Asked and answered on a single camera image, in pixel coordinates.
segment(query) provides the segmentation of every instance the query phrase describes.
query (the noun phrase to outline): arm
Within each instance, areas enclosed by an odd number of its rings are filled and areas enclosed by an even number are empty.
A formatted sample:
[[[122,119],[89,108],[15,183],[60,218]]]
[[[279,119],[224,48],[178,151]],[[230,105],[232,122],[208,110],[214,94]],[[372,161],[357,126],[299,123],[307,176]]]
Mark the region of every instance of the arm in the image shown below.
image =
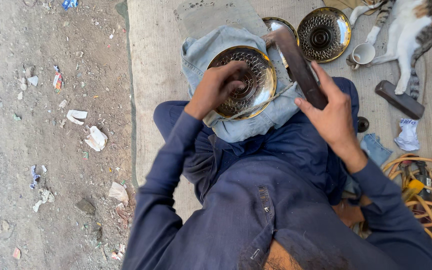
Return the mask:
[[[318,64],[313,62],[312,67],[328,105],[319,110],[301,98],[295,103],[359,183],[365,198],[361,211],[372,230],[367,240],[405,269],[432,269],[432,241],[401,200],[401,188],[360,148],[352,125],[350,97]]]
[[[136,209],[123,269],[153,269],[182,227],[173,192],[183,172],[184,159],[195,150],[202,119],[244,83],[236,80],[246,63],[232,61],[204,73],[192,100],[184,108],[165,145],[159,150],[146,184],[136,194]]]

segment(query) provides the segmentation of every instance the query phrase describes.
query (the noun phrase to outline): ceramic cup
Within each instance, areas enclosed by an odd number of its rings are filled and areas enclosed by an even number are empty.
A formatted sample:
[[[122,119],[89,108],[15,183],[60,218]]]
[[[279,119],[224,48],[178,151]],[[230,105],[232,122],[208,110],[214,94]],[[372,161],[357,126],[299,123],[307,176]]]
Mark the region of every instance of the ceramic cup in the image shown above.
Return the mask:
[[[352,69],[357,69],[360,67],[360,65],[365,65],[371,62],[375,58],[375,55],[375,47],[373,47],[371,44],[359,44],[349,55],[348,65],[351,66]]]

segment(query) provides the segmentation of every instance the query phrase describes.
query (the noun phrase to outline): rope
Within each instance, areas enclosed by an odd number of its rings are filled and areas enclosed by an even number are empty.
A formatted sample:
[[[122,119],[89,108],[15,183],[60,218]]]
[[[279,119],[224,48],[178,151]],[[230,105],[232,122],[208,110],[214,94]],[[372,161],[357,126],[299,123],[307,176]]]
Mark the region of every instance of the rope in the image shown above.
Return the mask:
[[[235,115],[233,115],[233,116],[231,116],[229,118],[219,118],[219,121],[230,121],[230,120],[233,120],[233,119],[235,119],[237,117],[242,116],[243,114],[245,114],[245,113],[247,113],[247,112],[249,112],[249,111],[251,111],[251,110],[253,110],[255,108],[264,106],[265,104],[273,101],[274,99],[276,99],[277,97],[279,97],[281,94],[283,94],[284,92],[286,92],[286,90],[290,89],[291,86],[293,86],[293,85],[294,85],[294,83],[290,83],[288,86],[286,86],[283,90],[279,91],[279,93],[277,93],[276,95],[274,95],[272,98],[267,99],[266,101],[261,102],[258,105],[254,105],[252,107],[249,107],[249,108],[247,108],[247,109],[245,109],[245,110],[243,110],[243,111],[241,111],[241,112],[239,112],[239,113],[237,113],[237,114],[235,114]]]

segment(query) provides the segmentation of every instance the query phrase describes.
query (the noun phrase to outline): shirt sleeve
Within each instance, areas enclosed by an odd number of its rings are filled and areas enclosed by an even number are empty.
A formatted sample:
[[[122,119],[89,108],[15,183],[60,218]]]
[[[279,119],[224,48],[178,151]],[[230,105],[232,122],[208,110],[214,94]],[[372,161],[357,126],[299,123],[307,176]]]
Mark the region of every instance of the shirt sleeve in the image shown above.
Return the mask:
[[[352,175],[372,203],[361,207],[372,234],[367,241],[404,269],[432,269],[432,240],[401,199],[401,188],[370,159]]]
[[[180,181],[185,157],[195,150],[202,123],[183,113],[166,144],[159,150],[146,183],[136,194],[136,209],[123,269],[153,269],[183,221],[176,214],[173,192]]]

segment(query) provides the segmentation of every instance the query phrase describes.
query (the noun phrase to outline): brass plate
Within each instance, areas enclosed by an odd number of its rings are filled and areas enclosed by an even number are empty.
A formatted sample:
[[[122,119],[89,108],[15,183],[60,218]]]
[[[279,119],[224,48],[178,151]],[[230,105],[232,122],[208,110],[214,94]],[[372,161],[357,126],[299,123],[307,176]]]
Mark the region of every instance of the brass plate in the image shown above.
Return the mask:
[[[291,25],[289,21],[286,21],[285,19],[281,19],[278,17],[265,17],[262,19],[264,24],[267,26],[269,32],[275,31],[281,27],[286,27],[288,30],[293,34],[294,40],[296,40],[297,45],[300,44],[300,39],[298,38],[298,33],[296,29]],[[279,50],[279,47],[276,47],[277,51],[279,52],[279,55],[281,56],[281,59],[283,60],[283,65],[285,68],[288,68],[288,63],[286,62],[286,59],[284,58],[283,54]]]
[[[297,35],[306,59],[326,63],[338,58],[348,47],[351,25],[341,10],[319,8],[299,23]]]
[[[248,70],[242,77],[244,88],[234,90],[229,98],[214,109],[225,118],[230,118],[244,110],[261,104],[272,98],[276,91],[276,72],[273,64],[266,54],[251,46],[233,46],[218,53],[209,63],[208,69],[228,64],[232,60],[245,61]],[[269,102],[255,107],[236,117],[234,120],[243,120],[261,113]]]

